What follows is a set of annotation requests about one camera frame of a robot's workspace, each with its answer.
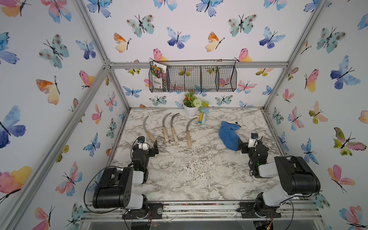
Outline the white pot with plant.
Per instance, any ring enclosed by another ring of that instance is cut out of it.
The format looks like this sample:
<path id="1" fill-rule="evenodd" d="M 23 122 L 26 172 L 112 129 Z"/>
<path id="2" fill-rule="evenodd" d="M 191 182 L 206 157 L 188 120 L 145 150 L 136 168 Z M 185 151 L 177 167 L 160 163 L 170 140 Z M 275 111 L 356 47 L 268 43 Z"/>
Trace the white pot with plant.
<path id="1" fill-rule="evenodd" d="M 201 100 L 196 96 L 194 92 L 187 92 L 185 93 L 185 98 L 183 100 L 183 106 L 185 113 L 189 117 L 195 116 L 199 113 L 202 108 L 209 107 L 209 102 L 205 100 Z"/>

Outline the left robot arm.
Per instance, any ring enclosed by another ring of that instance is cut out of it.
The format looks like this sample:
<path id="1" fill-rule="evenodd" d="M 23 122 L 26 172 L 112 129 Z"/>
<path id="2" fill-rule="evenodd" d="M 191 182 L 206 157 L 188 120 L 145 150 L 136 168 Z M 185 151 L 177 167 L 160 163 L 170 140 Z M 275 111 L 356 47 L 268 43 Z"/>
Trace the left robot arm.
<path id="1" fill-rule="evenodd" d="M 148 164 L 151 157 L 159 154 L 158 142 L 153 146 L 139 137 L 131 148 L 131 163 L 127 167 L 107 166 L 101 169 L 90 181 L 85 192 L 92 193 L 92 206 L 102 211 L 92 211 L 105 214 L 117 209 L 125 209 L 134 219 L 143 219 L 150 214 L 146 195 L 135 194 L 133 185 L 143 185 L 147 182 Z"/>

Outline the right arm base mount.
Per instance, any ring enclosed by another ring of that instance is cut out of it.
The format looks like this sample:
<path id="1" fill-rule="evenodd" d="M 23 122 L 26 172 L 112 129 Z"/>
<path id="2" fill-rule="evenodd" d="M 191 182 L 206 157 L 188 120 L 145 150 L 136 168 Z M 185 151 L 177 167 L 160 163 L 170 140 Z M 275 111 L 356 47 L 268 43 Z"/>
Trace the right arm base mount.
<path id="1" fill-rule="evenodd" d="M 236 209 L 244 219 L 250 218 L 281 218 L 277 212 L 280 206 L 268 206 L 263 199 L 263 192 L 259 193 L 254 201 L 240 202 Z"/>

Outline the aluminium front rail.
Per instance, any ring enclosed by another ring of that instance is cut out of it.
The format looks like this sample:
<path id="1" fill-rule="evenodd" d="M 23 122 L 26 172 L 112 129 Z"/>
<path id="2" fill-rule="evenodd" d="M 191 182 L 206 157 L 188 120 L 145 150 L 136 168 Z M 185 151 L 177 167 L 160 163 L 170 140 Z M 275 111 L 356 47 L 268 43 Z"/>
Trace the aluminium front rail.
<path id="1" fill-rule="evenodd" d="M 312 200 L 290 200 L 273 214 L 256 214 L 254 200 L 233 201 L 153 201 L 149 203 L 150 213 L 143 218 L 133 218 L 124 209 L 97 214 L 85 212 L 82 222 L 118 221 L 205 221 L 205 220 L 322 220 L 316 204 Z"/>

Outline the yellow handled garden tool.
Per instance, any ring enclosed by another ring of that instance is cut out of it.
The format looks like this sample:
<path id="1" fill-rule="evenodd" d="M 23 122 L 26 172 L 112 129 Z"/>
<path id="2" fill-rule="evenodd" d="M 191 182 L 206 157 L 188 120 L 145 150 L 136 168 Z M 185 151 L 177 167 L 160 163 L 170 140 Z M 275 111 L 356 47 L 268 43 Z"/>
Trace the yellow handled garden tool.
<path id="1" fill-rule="evenodd" d="M 203 115 L 204 115 L 204 113 L 203 113 L 203 112 L 201 112 L 201 113 L 200 113 L 200 116 L 199 116 L 199 119 L 198 119 L 198 122 L 199 122 L 200 124 L 202 123 Z"/>

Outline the sickle wooden handle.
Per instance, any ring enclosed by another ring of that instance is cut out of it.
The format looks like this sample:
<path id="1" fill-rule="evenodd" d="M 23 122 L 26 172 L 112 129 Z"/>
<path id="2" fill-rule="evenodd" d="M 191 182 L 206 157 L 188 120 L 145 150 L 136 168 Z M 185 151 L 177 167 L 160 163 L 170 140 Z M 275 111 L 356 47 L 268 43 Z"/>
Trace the sickle wooden handle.
<path id="1" fill-rule="evenodd" d="M 163 117 L 163 120 L 162 120 L 162 127 L 163 127 L 163 134 L 164 134 L 165 142 L 169 142 L 169 136 L 168 136 L 168 132 L 167 132 L 167 129 L 166 129 L 166 126 L 165 126 L 165 121 L 166 121 L 166 118 L 167 118 L 170 114 L 171 114 L 171 113 L 166 114 L 166 115 Z"/>
<path id="2" fill-rule="evenodd" d="M 144 118 L 144 121 L 143 121 L 142 126 L 143 126 L 143 129 L 144 129 L 145 133 L 146 133 L 146 134 L 147 134 L 147 136 L 149 137 L 149 139 L 150 139 L 153 143 L 155 143 L 155 142 L 157 141 L 156 137 L 152 134 L 152 132 L 151 132 L 149 129 L 147 129 L 146 122 L 147 122 L 148 118 L 149 118 L 149 116 L 147 116 L 147 117 L 145 117 L 145 118 Z"/>
<path id="3" fill-rule="evenodd" d="M 174 114 L 171 117 L 171 121 L 170 121 L 172 136 L 173 136 L 173 139 L 174 139 L 175 142 L 178 142 L 178 137 L 177 137 L 177 134 L 176 134 L 176 131 L 175 131 L 175 127 L 173 126 L 173 122 L 174 122 L 175 117 L 178 116 L 178 115 L 179 115 L 179 113 Z"/>
<path id="4" fill-rule="evenodd" d="M 191 120 L 189 120 L 188 123 L 187 123 L 187 126 L 186 126 L 186 138 L 187 138 L 187 144 L 188 144 L 189 148 L 192 148 L 192 141 L 191 141 L 191 135 L 190 135 L 189 127 L 190 127 L 191 123 L 196 119 L 198 119 L 198 117 L 194 117 Z"/>

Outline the seed packet in basket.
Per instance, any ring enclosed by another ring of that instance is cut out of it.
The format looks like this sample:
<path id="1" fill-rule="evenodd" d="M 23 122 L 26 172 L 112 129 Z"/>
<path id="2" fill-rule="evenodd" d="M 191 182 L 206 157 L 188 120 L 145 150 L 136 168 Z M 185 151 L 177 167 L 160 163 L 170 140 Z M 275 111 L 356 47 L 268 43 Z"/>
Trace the seed packet in basket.
<path id="1" fill-rule="evenodd" d="M 166 88 L 166 69 L 161 63 L 153 61 L 151 64 L 152 83 L 154 89 L 163 90 Z"/>

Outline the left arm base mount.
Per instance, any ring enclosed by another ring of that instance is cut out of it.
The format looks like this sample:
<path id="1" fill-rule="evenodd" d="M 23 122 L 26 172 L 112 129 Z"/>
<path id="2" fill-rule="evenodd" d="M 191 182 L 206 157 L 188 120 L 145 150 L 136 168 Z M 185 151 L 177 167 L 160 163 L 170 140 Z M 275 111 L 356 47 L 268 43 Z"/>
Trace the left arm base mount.
<path id="1" fill-rule="evenodd" d="M 161 219 L 163 215 L 163 203 L 150 202 L 143 200 L 143 206 L 140 209 L 128 209 L 123 214 L 123 219 Z"/>

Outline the blue microfiber rag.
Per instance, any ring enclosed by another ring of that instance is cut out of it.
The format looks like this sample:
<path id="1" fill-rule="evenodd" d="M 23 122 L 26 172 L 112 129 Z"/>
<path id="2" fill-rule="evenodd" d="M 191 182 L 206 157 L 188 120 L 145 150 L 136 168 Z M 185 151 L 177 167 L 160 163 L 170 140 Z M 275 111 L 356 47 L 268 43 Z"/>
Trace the blue microfiber rag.
<path id="1" fill-rule="evenodd" d="M 219 138 L 222 140 L 223 144 L 232 151 L 239 151 L 242 148 L 242 141 L 236 133 L 236 131 L 240 128 L 241 126 L 238 124 L 238 122 L 221 122 Z"/>

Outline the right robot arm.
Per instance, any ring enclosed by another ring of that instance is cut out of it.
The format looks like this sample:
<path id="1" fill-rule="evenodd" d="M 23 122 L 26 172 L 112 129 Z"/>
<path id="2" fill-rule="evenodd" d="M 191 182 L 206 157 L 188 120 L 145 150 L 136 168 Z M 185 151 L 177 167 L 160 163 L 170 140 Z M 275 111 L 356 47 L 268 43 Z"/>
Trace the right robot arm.
<path id="1" fill-rule="evenodd" d="M 266 192 L 260 192 L 254 204 L 260 217 L 271 216 L 285 202 L 294 197 L 311 197 L 320 192 L 321 183 L 302 157 L 277 156 L 268 163 L 268 150 L 262 141 L 239 141 L 237 150 L 249 157 L 250 176 L 255 178 L 279 178 L 279 184 Z"/>

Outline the teal garden trowel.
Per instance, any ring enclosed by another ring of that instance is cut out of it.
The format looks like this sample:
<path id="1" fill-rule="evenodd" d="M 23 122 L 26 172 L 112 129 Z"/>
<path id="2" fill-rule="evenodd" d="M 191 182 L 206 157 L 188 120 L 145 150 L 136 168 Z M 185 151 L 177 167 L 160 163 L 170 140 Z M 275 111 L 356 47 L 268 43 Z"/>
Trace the teal garden trowel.
<path id="1" fill-rule="evenodd" d="M 204 125 L 206 121 L 206 115 L 209 113 L 209 109 L 207 107 L 201 108 L 201 124 Z"/>

